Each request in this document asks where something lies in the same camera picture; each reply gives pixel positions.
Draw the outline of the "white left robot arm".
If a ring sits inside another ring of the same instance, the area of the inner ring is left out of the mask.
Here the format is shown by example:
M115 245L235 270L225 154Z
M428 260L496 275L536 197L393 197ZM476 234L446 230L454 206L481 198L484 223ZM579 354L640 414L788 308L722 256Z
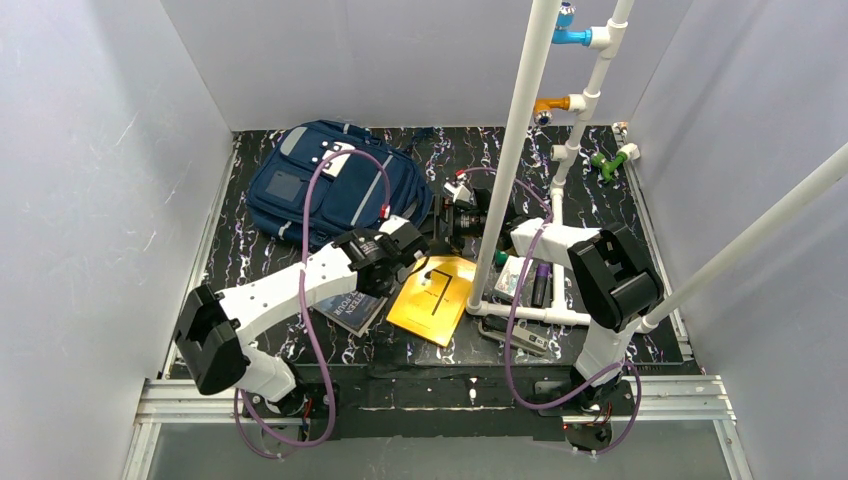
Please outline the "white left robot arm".
M419 230L397 216L377 230L346 232L305 260L251 283L218 292L207 284L194 288L173 341L200 394L239 388L278 402L296 389L296 375L252 342L325 299L354 291L389 296L428 252Z

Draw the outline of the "Nineteen Eighty-Four book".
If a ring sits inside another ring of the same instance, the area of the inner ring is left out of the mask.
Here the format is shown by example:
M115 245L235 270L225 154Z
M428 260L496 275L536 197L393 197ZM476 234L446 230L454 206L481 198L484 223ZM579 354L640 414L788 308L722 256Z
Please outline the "Nineteen Eighty-Four book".
M350 292L322 300L313 309L356 337L362 337L386 302L386 297L375 298L361 292Z

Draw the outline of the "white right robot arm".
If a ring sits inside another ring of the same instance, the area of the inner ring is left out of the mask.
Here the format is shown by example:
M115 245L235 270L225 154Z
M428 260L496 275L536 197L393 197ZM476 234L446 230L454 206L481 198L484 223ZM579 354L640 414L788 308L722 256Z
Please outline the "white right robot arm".
M453 237L478 236L472 215L491 227L500 225L524 263L522 285L532 260L564 266L575 275L587 310L588 333L572 370L578 389L601 390L618 383L626 351L642 317L663 298L664 287L650 258L632 232L614 224L606 229L580 229L556 222L556 211L544 207L545 218L525 219L507 212L497 219L489 212L494 200L486 190L473 190L459 172L445 184L445 210Z

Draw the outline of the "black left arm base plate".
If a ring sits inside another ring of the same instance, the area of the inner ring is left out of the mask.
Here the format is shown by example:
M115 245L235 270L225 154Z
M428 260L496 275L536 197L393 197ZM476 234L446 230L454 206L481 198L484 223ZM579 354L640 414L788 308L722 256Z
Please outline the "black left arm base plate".
M329 397L325 385L319 382L297 380L295 388L281 400L269 401L264 397L247 393L247 403L241 416L249 416L248 407L262 418L327 418L329 415Z

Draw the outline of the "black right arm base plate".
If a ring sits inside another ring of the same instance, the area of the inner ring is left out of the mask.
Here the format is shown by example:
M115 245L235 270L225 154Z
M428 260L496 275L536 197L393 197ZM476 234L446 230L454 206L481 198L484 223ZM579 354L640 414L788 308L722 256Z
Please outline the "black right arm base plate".
M549 403L570 392L576 384L569 381L538 381L529 401ZM587 387L568 402L557 407L539 411L541 416L588 416L589 420L600 421L613 416L633 413L635 394L628 381L619 379L598 388Z

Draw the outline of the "navy blue student backpack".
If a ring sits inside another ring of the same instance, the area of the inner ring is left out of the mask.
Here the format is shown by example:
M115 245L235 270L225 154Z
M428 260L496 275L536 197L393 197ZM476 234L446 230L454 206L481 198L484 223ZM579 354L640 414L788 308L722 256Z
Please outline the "navy blue student backpack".
M251 179L246 206L254 227L299 244L309 181L320 161L340 151L324 166L312 192L309 246L319 249L354 228L378 229L383 176L370 160L349 155L351 149L368 153L386 170L389 212L421 225L434 194L416 162L362 127L316 120L286 131Z

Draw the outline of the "yellow notebook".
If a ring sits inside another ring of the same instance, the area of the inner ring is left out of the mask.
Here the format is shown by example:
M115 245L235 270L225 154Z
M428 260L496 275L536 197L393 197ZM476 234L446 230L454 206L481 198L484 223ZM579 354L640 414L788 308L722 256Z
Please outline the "yellow notebook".
M447 347L465 311L475 271L476 264L461 257L430 257L403 284L388 322Z

